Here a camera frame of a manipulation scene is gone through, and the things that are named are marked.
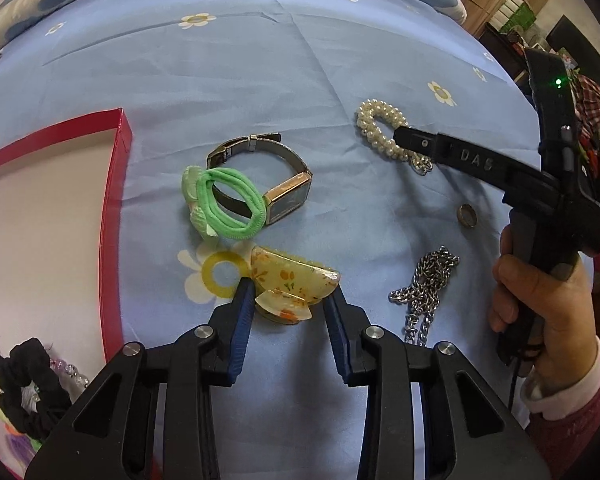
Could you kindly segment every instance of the ring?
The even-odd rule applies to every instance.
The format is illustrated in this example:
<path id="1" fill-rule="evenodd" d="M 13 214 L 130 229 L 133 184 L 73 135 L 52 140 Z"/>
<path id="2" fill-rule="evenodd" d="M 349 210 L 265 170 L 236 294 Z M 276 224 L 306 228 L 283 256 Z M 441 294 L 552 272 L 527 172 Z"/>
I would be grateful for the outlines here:
<path id="1" fill-rule="evenodd" d="M 462 204 L 456 214 L 458 215 L 458 221 L 464 227 L 472 229 L 478 223 L 478 215 L 475 213 L 475 209 L 469 204 Z"/>

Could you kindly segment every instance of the blue bed sheet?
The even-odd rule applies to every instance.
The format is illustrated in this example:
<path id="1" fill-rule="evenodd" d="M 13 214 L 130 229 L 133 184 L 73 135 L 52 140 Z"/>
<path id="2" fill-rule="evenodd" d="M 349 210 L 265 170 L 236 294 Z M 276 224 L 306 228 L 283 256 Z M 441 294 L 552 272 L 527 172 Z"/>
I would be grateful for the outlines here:
<path id="1" fill-rule="evenodd" d="M 203 13 L 202 26 L 184 19 Z M 452 103 L 436 98 L 434 82 Z M 539 163 L 533 108 L 474 38 L 417 0 L 78 0 L 5 47 L 0 147 L 125 109 L 134 143 L 120 231 L 123 328 L 151 347 L 205 322 L 249 249 L 229 246 L 204 270 L 212 251 L 189 224 L 182 170 L 224 140 L 281 132 L 314 183 L 305 205 L 254 241 L 338 269 L 349 302 L 398 334 L 404 307 L 387 293 L 446 245 L 461 263 L 429 344 L 455 342 L 505 398 L 510 373 L 486 320 L 507 223 L 502 194 L 454 170 L 421 177 L 379 156 L 355 126 L 367 98 L 397 106 L 418 128 Z M 263 190 L 289 175 L 260 153 L 231 163 Z M 474 230 L 456 219 L 465 202 L 478 214 Z M 365 402 L 365 389 L 336 373 L 320 308 L 297 326 L 256 316 L 243 374 L 213 392 L 222 478 L 355 478 Z M 416 442 L 422 478 L 421 434 Z"/>

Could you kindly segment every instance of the yellow hair clip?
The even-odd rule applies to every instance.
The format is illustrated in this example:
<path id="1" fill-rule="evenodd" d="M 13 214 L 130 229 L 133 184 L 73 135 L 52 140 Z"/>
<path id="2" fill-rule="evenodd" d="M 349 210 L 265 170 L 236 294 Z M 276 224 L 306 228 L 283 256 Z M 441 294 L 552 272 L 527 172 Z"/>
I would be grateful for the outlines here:
<path id="1" fill-rule="evenodd" d="M 311 318 L 309 307 L 331 294 L 340 273 L 318 262 L 255 246 L 251 279 L 256 283 L 256 307 L 267 319 L 296 324 Z"/>

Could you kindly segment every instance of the black scrunchie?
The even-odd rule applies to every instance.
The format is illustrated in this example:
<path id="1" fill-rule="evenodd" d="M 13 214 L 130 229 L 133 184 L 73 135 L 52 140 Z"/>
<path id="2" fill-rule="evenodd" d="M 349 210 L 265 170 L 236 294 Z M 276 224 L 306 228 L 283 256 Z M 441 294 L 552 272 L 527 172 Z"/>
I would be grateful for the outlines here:
<path id="1" fill-rule="evenodd" d="M 0 409 L 16 430 L 41 442 L 71 407 L 69 394 L 62 389 L 50 362 L 42 343 L 35 338 L 14 346 L 9 357 L 0 355 Z M 37 413 L 28 413 L 22 407 L 20 388 L 29 386 L 31 381 L 40 396 Z"/>

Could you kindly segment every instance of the human hand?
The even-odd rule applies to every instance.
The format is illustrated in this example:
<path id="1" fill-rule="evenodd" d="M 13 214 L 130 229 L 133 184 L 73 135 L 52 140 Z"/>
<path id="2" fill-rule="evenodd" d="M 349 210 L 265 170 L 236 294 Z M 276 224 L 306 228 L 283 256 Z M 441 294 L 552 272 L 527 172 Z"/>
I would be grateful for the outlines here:
<path id="1" fill-rule="evenodd" d="M 518 318 L 518 302 L 544 318 L 544 349 L 534 366 L 545 396 L 569 388 L 593 366 L 598 354 L 591 285 L 578 258 L 566 282 L 556 280 L 511 255 L 510 226 L 500 235 L 502 256 L 493 266 L 498 282 L 489 324 L 503 332 Z"/>

